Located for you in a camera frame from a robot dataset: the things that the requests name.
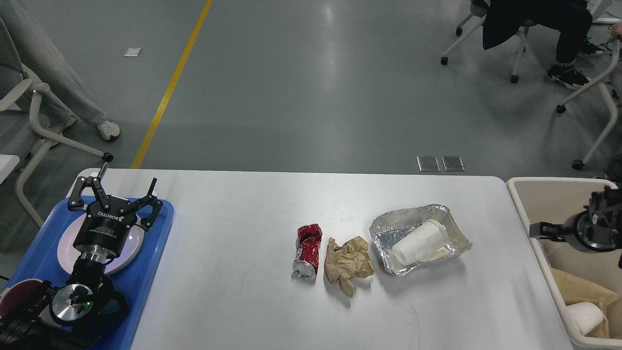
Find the gray pants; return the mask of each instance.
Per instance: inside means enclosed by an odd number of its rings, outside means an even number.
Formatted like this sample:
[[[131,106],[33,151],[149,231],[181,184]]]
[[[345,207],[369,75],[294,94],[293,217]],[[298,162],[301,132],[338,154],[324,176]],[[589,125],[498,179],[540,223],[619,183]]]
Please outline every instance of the gray pants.
[[[60,125],[71,116],[77,116],[91,125],[98,125],[107,119],[106,112],[21,0],[0,0],[0,17],[22,62],[41,81],[48,83],[58,96],[44,96],[41,104],[40,112],[50,118],[51,126]],[[22,110],[28,110],[29,105],[27,98],[17,102]]]

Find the black pants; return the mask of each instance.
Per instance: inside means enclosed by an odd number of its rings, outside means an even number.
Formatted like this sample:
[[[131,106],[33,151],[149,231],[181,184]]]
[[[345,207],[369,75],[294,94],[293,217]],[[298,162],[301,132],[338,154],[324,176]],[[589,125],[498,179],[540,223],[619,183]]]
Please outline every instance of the black pants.
[[[527,18],[545,27],[560,31],[557,61],[572,62],[579,53],[592,24],[592,14],[585,0],[526,0]]]

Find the blue tray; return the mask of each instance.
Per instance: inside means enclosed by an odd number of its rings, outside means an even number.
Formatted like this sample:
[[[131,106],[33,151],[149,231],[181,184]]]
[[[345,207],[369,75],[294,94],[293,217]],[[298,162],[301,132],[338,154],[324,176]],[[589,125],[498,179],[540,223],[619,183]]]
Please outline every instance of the blue tray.
[[[91,196],[83,196],[83,198],[86,203],[95,200]],[[54,206],[50,216],[7,283],[7,287],[27,278],[48,280],[52,282],[52,286],[57,287],[65,285],[69,274],[58,263],[58,241],[65,229],[84,213],[82,210],[78,212],[69,211],[67,201],[68,199],[65,198]],[[102,334],[101,339],[89,349],[126,350],[132,345],[142,310],[147,302],[147,295],[149,295],[164,245],[166,245],[173,224],[173,206],[167,201],[162,202],[162,208],[153,228],[149,232],[145,232],[142,247],[134,260],[127,267],[110,276],[115,289],[126,297],[129,304],[129,314],[117,327]],[[145,207],[138,211],[138,215],[141,217],[149,213],[151,213],[151,207]]]

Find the table surface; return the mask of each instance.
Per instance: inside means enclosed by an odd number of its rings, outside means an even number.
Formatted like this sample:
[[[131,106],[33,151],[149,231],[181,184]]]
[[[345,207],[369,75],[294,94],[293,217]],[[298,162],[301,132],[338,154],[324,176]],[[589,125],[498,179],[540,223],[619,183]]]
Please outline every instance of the table surface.
[[[87,176],[95,169],[81,173]],[[175,218],[132,350],[572,349],[504,182],[496,177],[109,169],[107,193],[157,177]],[[448,206],[473,248],[399,278],[323,274],[329,237],[368,242],[389,210]],[[314,281],[292,274],[298,227],[324,238]]]
[[[19,163],[19,157],[11,154],[0,154],[0,184],[15,169]]]

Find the chair leg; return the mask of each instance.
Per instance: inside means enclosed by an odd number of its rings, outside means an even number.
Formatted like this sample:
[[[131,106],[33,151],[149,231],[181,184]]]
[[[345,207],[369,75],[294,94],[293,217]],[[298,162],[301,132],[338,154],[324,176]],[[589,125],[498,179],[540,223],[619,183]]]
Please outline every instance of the chair leg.
[[[469,36],[471,36],[471,34],[474,33],[477,30],[477,28],[481,27],[481,25],[484,24],[485,19],[486,19],[486,16],[482,17],[473,27],[469,28],[469,30],[466,31],[464,35],[459,37],[458,40],[456,40],[447,50],[445,50],[445,52],[443,52],[440,55],[441,56],[440,62],[442,65],[447,65],[447,60],[448,60],[447,56],[449,55],[449,53],[453,51],[456,47],[458,47],[458,45],[460,45]]]
[[[32,204],[26,198],[26,195],[24,194],[24,184],[30,178],[32,172],[37,168],[37,166],[39,166],[39,163],[41,163],[41,160],[45,157],[47,151],[50,150],[50,147],[52,147],[53,143],[53,140],[45,140],[41,148],[39,148],[39,150],[32,156],[32,159],[30,160],[30,162],[28,162],[28,165],[26,165],[26,167],[22,170],[22,173],[17,177],[17,180],[15,181],[15,193],[17,201],[28,213],[35,225],[37,225],[39,228],[43,226],[44,221],[43,219],[41,219],[39,213],[37,213],[34,207],[32,207]]]
[[[601,82],[603,79],[607,78],[609,74],[611,74],[613,70],[615,69],[615,67],[618,65],[619,58],[620,58],[620,41],[615,40],[613,43],[613,50],[611,52],[611,63],[609,63],[609,66],[607,67],[607,69],[605,69],[605,71],[603,71],[601,74],[598,74],[595,78],[591,79],[590,82],[588,82],[587,84],[579,88],[577,91],[570,94],[570,96],[564,99],[561,103],[559,103],[559,105],[557,105],[558,112],[559,112],[560,107],[564,107],[566,103],[570,102],[575,97],[581,95],[583,92],[585,92],[586,90],[594,86],[594,84],[597,84]]]
[[[527,27],[523,27],[525,32],[517,31],[516,36],[518,36],[521,40],[521,43],[518,45],[518,52],[516,52],[516,60],[514,61],[514,68],[512,69],[512,77],[510,78],[511,83],[518,83],[518,70],[521,66],[522,54],[525,52],[525,45],[527,45]]]
[[[81,151],[87,152],[87,153],[91,153],[94,154],[97,157],[102,158],[104,161],[110,162],[112,161],[112,155],[110,155],[109,153],[104,153],[98,149],[94,149],[90,146],[87,146],[83,143],[79,143],[77,141],[73,141],[70,138],[66,138],[62,135],[59,134],[55,134],[49,130],[45,130],[41,127],[41,124],[39,124],[39,108],[41,106],[41,94],[39,92],[34,92],[32,94],[32,102],[30,103],[30,112],[29,112],[29,118],[30,118],[30,126],[32,127],[32,129],[39,135],[43,136],[46,139],[49,140],[54,140],[57,141],[59,143],[64,143],[67,146],[71,146],[74,148],[77,148]]]
[[[463,20],[462,22],[458,23],[458,25],[456,26],[456,35],[460,35],[462,34],[462,26],[465,25],[465,23],[468,22],[469,19],[471,19],[471,17],[473,17],[472,13],[469,13]]]
[[[600,133],[600,135],[598,136],[598,138],[596,139],[596,141],[594,142],[594,144],[592,145],[588,153],[585,155],[585,157],[583,157],[583,161],[582,161],[583,164],[590,161],[596,149],[605,140],[607,135],[609,135],[609,132],[611,131],[611,129],[613,129],[613,126],[616,124],[616,121],[618,120],[618,107],[616,107],[615,102],[611,98],[611,95],[609,94],[609,90],[605,86],[605,83],[598,82],[598,89],[600,91],[600,94],[603,96],[603,99],[605,100],[607,109],[609,109],[610,118],[609,118],[609,123],[607,123],[607,125],[605,126],[605,129],[603,129],[603,131]]]

